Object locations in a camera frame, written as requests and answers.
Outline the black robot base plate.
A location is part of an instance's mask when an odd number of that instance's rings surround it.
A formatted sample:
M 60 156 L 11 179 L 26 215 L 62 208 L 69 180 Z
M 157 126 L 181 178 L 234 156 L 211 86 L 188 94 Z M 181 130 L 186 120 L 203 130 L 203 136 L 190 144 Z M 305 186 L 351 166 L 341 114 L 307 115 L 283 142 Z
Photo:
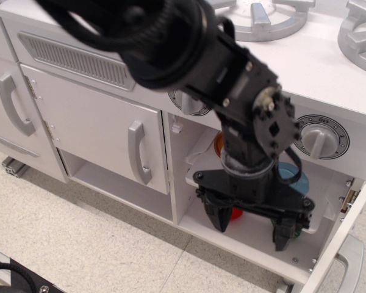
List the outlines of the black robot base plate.
M 10 285 L 0 285 L 0 292 L 64 292 L 53 283 L 15 261 L 0 262 L 0 270 L 10 271 Z

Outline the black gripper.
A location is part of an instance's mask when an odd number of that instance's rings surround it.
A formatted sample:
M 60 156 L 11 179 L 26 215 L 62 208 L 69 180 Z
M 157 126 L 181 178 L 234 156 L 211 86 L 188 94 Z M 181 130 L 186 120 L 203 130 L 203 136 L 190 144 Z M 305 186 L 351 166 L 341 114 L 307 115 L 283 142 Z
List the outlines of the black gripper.
M 213 226 L 225 232 L 232 215 L 232 208 L 277 219 L 273 229 L 275 251 L 284 251 L 295 231 L 310 227 L 314 202 L 291 188 L 302 171 L 283 180 L 278 168 L 263 177 L 245 180 L 226 173 L 225 170 L 200 170 L 192 178 L 198 185 L 197 194 L 204 203 L 205 212 Z

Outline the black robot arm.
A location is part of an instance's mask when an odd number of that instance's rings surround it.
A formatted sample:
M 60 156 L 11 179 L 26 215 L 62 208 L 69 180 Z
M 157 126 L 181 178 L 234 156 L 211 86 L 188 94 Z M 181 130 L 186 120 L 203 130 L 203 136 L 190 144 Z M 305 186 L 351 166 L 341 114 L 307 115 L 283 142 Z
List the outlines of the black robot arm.
M 219 231 L 233 209 L 273 221 L 277 251 L 310 224 L 314 202 L 295 190 L 298 171 L 283 178 L 279 156 L 297 167 L 295 108 L 277 76 L 235 42 L 231 20 L 206 1 L 40 1 L 70 35 L 117 52 L 132 77 L 151 90 L 180 90 L 221 121 L 222 169 L 194 173 L 197 196 Z

